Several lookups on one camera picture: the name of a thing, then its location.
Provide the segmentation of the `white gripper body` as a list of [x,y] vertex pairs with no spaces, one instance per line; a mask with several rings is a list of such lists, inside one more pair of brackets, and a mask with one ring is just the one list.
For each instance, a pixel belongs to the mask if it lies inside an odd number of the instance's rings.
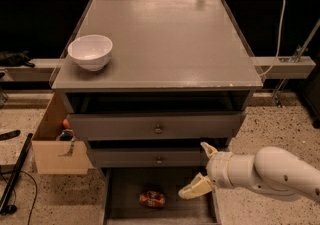
[[207,175],[218,188],[233,188],[228,174],[229,161],[232,157],[232,152],[218,152],[209,158],[206,165]]

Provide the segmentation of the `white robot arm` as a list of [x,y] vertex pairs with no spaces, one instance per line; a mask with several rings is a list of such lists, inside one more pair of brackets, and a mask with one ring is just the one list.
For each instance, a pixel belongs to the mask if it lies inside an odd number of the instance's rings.
[[180,189],[182,199],[193,199],[217,188],[246,188],[281,201],[304,196],[320,203],[320,171],[292,153],[278,147],[263,147],[255,155],[218,151],[201,143],[207,157],[207,175],[198,173]]

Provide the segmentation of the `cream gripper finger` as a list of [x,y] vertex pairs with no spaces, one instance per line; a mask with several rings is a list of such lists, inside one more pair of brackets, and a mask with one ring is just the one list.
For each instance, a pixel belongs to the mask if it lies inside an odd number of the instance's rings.
[[194,179],[179,190],[178,195],[182,199],[194,199],[214,190],[214,183],[208,176],[198,173]]
[[211,159],[218,153],[218,150],[215,147],[209,145],[207,142],[201,142],[200,145],[209,159]]

